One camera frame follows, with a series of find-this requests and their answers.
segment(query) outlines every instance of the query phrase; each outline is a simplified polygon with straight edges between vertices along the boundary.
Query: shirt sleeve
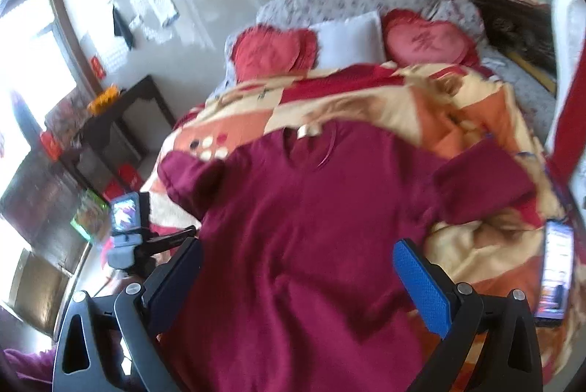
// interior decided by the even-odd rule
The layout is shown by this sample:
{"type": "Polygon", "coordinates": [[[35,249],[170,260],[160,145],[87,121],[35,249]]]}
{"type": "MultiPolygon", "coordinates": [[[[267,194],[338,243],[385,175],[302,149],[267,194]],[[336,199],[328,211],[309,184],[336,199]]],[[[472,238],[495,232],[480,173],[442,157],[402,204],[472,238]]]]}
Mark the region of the shirt sleeve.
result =
{"type": "Polygon", "coordinates": [[[212,205],[224,172],[222,160],[204,162],[179,151],[169,152],[157,168],[169,198],[199,221],[212,205]]]}
{"type": "Polygon", "coordinates": [[[450,160],[402,140],[396,147],[409,208],[427,225],[483,219],[535,192],[524,168],[491,138],[450,160]]]}

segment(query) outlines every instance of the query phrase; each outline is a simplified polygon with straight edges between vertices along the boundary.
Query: bed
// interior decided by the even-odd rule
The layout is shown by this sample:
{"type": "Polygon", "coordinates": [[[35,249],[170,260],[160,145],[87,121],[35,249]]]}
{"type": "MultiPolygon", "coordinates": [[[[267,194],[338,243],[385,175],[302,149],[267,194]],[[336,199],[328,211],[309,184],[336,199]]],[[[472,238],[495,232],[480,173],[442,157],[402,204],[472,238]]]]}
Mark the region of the bed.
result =
{"type": "MultiPolygon", "coordinates": [[[[426,240],[425,254],[455,282],[467,281],[477,291],[494,295],[521,288],[530,304],[535,304],[543,221],[564,216],[564,208],[547,177],[541,147],[553,119],[555,101],[536,81],[487,45],[476,7],[467,0],[273,0],[260,8],[256,22],[279,28],[307,27],[371,10],[385,13],[393,8],[408,8],[426,19],[458,25],[477,43],[483,66],[494,75],[487,79],[471,68],[455,65],[402,69],[383,65],[366,69],[359,78],[348,77],[344,70],[309,70],[237,85],[230,54],[238,31],[226,42],[226,78],[205,105],[193,108],[169,135],[157,164],[171,150],[210,159],[220,157],[220,152],[225,156],[282,127],[333,118],[367,121],[397,133],[409,143],[452,158],[460,152],[458,146],[466,145],[468,136],[474,135],[467,123],[473,120],[486,127],[525,168],[537,193],[530,201],[483,221],[437,224],[426,240]],[[444,109],[456,113],[456,118],[461,115],[466,119],[446,130],[439,121],[444,109]],[[454,136],[458,141],[452,143],[448,138],[454,136]]],[[[166,234],[198,225],[197,219],[171,202],[156,168],[143,187],[151,193],[153,229],[166,234]]],[[[544,382],[564,367],[575,333],[585,321],[586,268],[579,256],[574,272],[564,324],[538,330],[544,382]]],[[[426,331],[416,311],[412,312],[410,327],[424,355],[429,355],[437,339],[426,331]]],[[[479,337],[456,390],[464,388],[481,347],[479,337]]]]}

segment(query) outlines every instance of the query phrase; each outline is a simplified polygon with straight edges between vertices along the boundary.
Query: blue gripper pad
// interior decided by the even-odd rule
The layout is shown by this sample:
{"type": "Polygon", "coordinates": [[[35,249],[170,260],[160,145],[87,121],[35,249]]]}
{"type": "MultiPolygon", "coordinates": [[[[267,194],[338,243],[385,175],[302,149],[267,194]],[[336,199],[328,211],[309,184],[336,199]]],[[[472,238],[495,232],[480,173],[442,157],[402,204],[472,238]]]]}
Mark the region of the blue gripper pad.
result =
{"type": "Polygon", "coordinates": [[[452,325],[449,301],[405,240],[398,241],[393,248],[393,266],[427,329],[445,338],[452,325]]]}

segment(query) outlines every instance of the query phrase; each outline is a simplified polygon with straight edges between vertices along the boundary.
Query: white pillow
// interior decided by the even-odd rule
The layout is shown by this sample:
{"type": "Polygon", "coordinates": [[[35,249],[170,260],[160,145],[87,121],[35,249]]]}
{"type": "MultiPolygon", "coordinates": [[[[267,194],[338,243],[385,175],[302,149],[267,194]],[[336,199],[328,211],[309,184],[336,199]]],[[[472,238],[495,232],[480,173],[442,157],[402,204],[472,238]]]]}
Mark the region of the white pillow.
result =
{"type": "Polygon", "coordinates": [[[346,68],[356,63],[386,61],[378,12],[311,25],[318,37],[316,68],[346,68]]]}

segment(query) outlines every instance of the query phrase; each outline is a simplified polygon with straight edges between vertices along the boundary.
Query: smartphone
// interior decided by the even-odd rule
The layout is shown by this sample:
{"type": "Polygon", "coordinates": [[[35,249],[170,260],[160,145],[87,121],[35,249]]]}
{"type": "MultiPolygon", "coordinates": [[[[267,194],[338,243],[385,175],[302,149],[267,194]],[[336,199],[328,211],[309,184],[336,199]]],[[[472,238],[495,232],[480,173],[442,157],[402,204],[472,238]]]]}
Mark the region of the smartphone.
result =
{"type": "Polygon", "coordinates": [[[555,327],[564,319],[568,306],[572,267],[574,266],[574,230],[557,220],[547,220],[543,274],[535,325],[555,327]]]}

